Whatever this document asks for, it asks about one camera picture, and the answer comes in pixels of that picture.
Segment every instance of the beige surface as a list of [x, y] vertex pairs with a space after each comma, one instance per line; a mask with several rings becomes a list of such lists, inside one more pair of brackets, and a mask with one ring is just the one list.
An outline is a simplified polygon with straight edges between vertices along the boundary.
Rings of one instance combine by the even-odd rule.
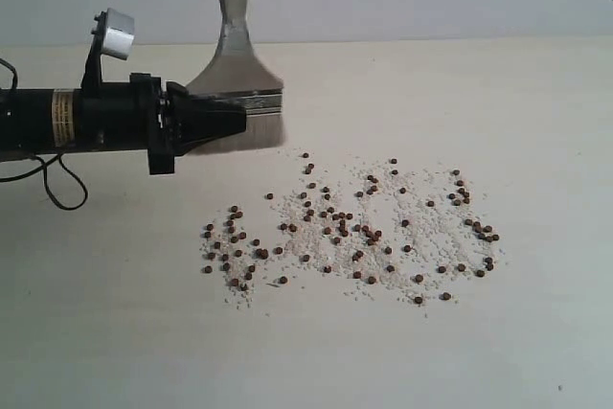
[[[287, 150], [186, 157], [163, 178], [148, 177], [144, 153], [77, 155], [91, 200], [73, 214], [39, 178], [3, 186], [0, 405], [606, 407], [611, 49], [611, 38], [259, 47], [285, 82]], [[105, 74], [187, 82], [212, 52], [137, 47]], [[85, 54], [0, 50], [24, 86], [78, 85]], [[295, 186], [293, 148], [338, 180], [354, 154], [461, 168], [488, 194], [474, 207], [511, 263], [457, 305], [355, 302], [344, 281], [305, 273], [249, 310], [228, 307], [221, 279], [199, 273], [200, 226], [237, 202], [273, 241], [261, 196]]]

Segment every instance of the white table surface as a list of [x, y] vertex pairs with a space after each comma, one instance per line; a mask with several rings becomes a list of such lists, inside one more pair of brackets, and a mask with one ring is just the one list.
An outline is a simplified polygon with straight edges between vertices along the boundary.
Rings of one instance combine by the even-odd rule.
[[[212, 50], [137, 47], [105, 76], [187, 82]], [[149, 177], [143, 152], [75, 155], [91, 193], [75, 213], [40, 177], [3, 185], [0, 406], [610, 406], [611, 50], [611, 37], [261, 46], [286, 85], [281, 152], [188, 156], [169, 177]], [[23, 87], [78, 86], [86, 53], [0, 50]], [[292, 190], [298, 149], [339, 180], [355, 154], [461, 168], [509, 264], [457, 305], [355, 302], [352, 281], [301, 272], [236, 310], [199, 272], [201, 226], [237, 202], [272, 241], [261, 196]]]

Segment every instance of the yellow label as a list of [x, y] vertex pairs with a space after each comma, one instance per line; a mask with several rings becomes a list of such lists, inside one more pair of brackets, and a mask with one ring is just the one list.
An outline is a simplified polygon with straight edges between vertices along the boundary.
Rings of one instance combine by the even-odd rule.
[[73, 91], [55, 90], [51, 101], [51, 120], [57, 148], [62, 148], [75, 141]]

